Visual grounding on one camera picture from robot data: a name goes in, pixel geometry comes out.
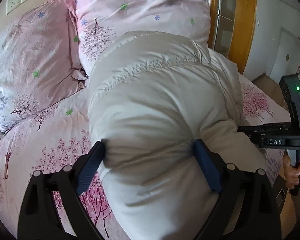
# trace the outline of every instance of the blue flower print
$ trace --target blue flower print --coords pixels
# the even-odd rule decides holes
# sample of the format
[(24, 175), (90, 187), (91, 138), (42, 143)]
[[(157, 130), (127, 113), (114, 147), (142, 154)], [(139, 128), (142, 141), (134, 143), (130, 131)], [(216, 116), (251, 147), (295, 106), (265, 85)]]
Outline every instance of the blue flower print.
[(84, 20), (81, 21), (81, 26), (83, 26), (83, 25), (86, 26), (87, 24), (88, 24), (88, 22), (87, 22), (86, 19), (84, 19)]
[(44, 15), (45, 15), (45, 13), (42, 13), (42, 12), (41, 12), (41, 13), (38, 14), (38, 17), (39, 17), (39, 18), (42, 18)]

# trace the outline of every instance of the pillowcase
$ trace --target pillowcase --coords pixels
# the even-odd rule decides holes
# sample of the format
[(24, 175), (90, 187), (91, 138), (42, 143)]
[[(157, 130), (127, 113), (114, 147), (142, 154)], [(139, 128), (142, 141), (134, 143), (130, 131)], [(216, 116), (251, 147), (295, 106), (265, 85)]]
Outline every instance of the pillowcase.
[(0, 130), (84, 87), (78, 38), (64, 0), (49, 0), (0, 34)]
[(68, 0), (77, 18), (79, 57), (90, 76), (95, 61), (128, 31), (161, 31), (207, 44), (210, 7), (207, 0)]

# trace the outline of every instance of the folded white comforter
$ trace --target folded white comforter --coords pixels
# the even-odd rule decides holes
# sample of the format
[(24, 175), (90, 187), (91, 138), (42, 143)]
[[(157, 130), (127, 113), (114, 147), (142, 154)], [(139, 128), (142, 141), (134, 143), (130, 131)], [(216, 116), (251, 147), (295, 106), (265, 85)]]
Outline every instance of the folded white comforter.
[(193, 157), (194, 140), (241, 170), (265, 168), (265, 156), (236, 132), (236, 65), (193, 40), (126, 33), (99, 57), (88, 90), (91, 143), (107, 147), (100, 178), (131, 240), (193, 239), (207, 219), (218, 194)]

